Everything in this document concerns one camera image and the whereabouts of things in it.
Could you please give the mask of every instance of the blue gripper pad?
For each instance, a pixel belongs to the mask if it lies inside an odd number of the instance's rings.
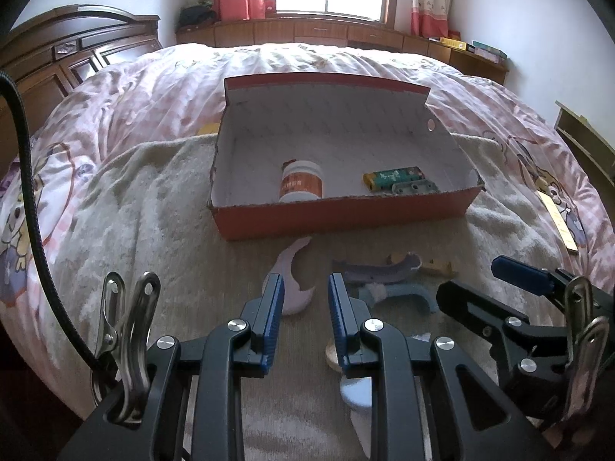
[[[354,363],[353,354],[361,348],[359,325],[354,316],[350,298],[341,274],[329,276],[329,311],[337,363],[346,372]]]
[[[257,357],[263,374],[273,365],[283,305],[284,280],[279,274],[270,274],[254,318],[250,341],[250,361],[253,362],[253,356]]]
[[[494,259],[491,262],[491,273],[494,277],[536,296],[548,295],[555,289],[555,283],[548,271],[537,269],[508,256],[500,255]]]

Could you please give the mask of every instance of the cable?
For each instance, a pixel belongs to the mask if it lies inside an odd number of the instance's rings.
[[[32,180],[32,155],[30,154],[30,132],[28,130],[28,120],[23,109],[22,97],[17,90],[16,84],[3,70],[0,70],[0,95],[4,97],[15,124],[17,131],[17,144],[19,146],[19,167],[22,175],[22,195],[23,208],[26,215],[28,234],[32,246],[32,256],[35,260],[36,270],[41,281],[42,290],[47,297],[51,311],[55,315],[62,331],[75,348],[79,356],[85,361],[87,366],[96,372],[107,372],[94,357],[94,354],[85,344],[75,326],[66,313],[60,300],[60,296],[55,289],[51,272],[45,258],[45,250],[42,247],[41,231],[39,229],[38,215],[36,212],[36,201]]]

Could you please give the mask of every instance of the headboard panel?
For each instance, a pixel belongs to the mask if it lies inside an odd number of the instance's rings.
[[[74,88],[109,64],[160,50],[156,15],[101,5],[68,5],[24,22],[0,43],[0,68],[17,82],[30,133]],[[0,179],[17,156],[17,137],[0,99]]]

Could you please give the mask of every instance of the wooden window frame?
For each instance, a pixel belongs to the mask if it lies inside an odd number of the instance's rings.
[[[395,26],[396,12],[397,12],[397,0],[382,0],[380,19],[378,21],[369,19],[367,17],[329,12],[327,10],[325,10],[324,12],[300,12],[297,10],[290,10],[288,12],[285,12],[285,11],[278,12],[278,15],[281,17],[336,19],[338,21],[359,22],[363,24],[365,23],[374,24],[376,26],[388,27],[389,29],[393,29]]]

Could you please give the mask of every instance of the silver screw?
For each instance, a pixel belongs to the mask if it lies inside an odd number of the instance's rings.
[[[161,350],[166,350],[167,348],[171,348],[175,344],[175,338],[172,336],[163,336],[156,341],[156,345]]]
[[[231,331],[243,331],[245,329],[245,326],[247,326],[248,323],[244,320],[241,319],[233,319],[232,321],[229,321],[229,323],[226,325],[227,328],[229,328]]]
[[[506,322],[508,322],[511,326],[515,326],[516,328],[521,326],[521,319],[519,319],[518,317],[508,317],[508,319],[506,319]]]
[[[451,340],[448,336],[441,336],[436,341],[435,344],[438,345],[438,348],[442,350],[451,350],[455,346],[455,342]]]
[[[368,319],[367,321],[364,322],[364,326],[365,329],[367,329],[367,331],[380,331],[383,327],[384,324],[382,323],[382,321],[380,319]]]
[[[520,365],[521,369],[523,369],[525,372],[534,372],[538,367],[532,359],[523,359]]]

